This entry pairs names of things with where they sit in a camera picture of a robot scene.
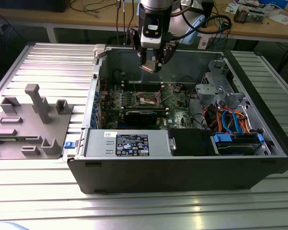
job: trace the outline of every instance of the black box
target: black box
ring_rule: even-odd
[[[64,12],[71,0],[0,0],[0,8]]]
[[[202,1],[202,7],[204,9],[203,15],[205,16],[205,19],[209,18],[211,15],[211,11],[213,9],[214,1],[213,0],[203,0]],[[206,28],[208,25],[208,22],[203,25],[203,28]]]

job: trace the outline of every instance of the floor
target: floor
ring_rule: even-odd
[[[48,36],[45,28],[41,27],[24,27],[16,26],[17,31],[28,42],[48,42]],[[116,33],[113,31],[87,31],[76,29],[56,29],[60,43],[74,43],[74,44],[117,44]],[[181,46],[197,48],[199,38],[191,46]],[[236,40],[229,39],[226,44],[219,45],[218,50],[232,50]],[[6,27],[4,35],[0,36],[0,80],[9,69],[11,64],[18,57],[19,53],[25,46],[25,42],[15,33],[10,27]],[[261,53],[273,67],[277,67],[285,51],[282,50],[275,42],[259,42],[255,47],[255,52]],[[281,76],[288,83],[288,64],[283,69]]]

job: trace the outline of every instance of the sticker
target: sticker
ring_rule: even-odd
[[[149,156],[148,135],[116,135],[116,155]]]
[[[117,132],[105,132],[104,137],[105,138],[114,138],[114,137],[116,137],[116,135],[117,135]]]

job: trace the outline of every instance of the green circuit board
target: green circuit board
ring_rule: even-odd
[[[127,111],[151,111],[158,113],[157,122],[145,129],[194,128],[190,119],[188,93],[176,85],[166,85],[160,92],[131,92],[120,88],[110,89],[103,107],[103,128],[130,128],[124,124]]]

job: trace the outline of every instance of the wooden table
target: wooden table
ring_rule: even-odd
[[[84,3],[92,3],[93,0],[84,0]],[[223,12],[230,0],[216,0],[216,7],[220,14],[230,16],[233,26],[229,38],[246,39],[246,40],[261,40],[273,42],[288,42],[288,25],[282,25],[269,18],[265,18],[261,23],[235,23],[233,21],[233,14]],[[105,0],[101,4],[90,6],[91,9],[103,7],[113,4],[113,0]],[[82,10],[81,0],[73,4],[74,8]],[[138,17],[136,16],[137,4],[134,5],[134,19],[131,26],[137,25]],[[132,14],[132,4],[125,4],[126,11],[126,27]],[[54,28],[72,28],[72,29],[87,29],[87,30],[116,30],[116,7],[110,6],[99,10],[98,18],[84,12],[75,11],[67,8],[64,13],[55,13],[48,11],[28,11],[28,10],[14,10],[14,9],[0,9],[0,13],[12,24],[21,24],[27,26],[41,26],[45,27],[52,43],[56,43],[57,39],[54,33]],[[118,21],[119,31],[123,31],[123,16],[120,10]],[[214,22],[210,22],[208,27],[203,29],[206,31],[216,30]],[[204,48],[207,40],[211,35],[199,34],[202,37],[199,48]]]
[[[234,22],[234,14],[225,12],[226,6],[233,1],[231,0],[216,0],[216,8],[219,14],[227,15],[233,23],[229,38],[245,39],[255,41],[270,41],[270,42],[288,42],[288,25],[275,22],[270,18],[265,18],[263,23],[236,23]],[[203,29],[207,31],[217,30],[215,23],[210,21],[208,27]],[[202,37],[199,47],[203,48],[211,35],[200,34]]]

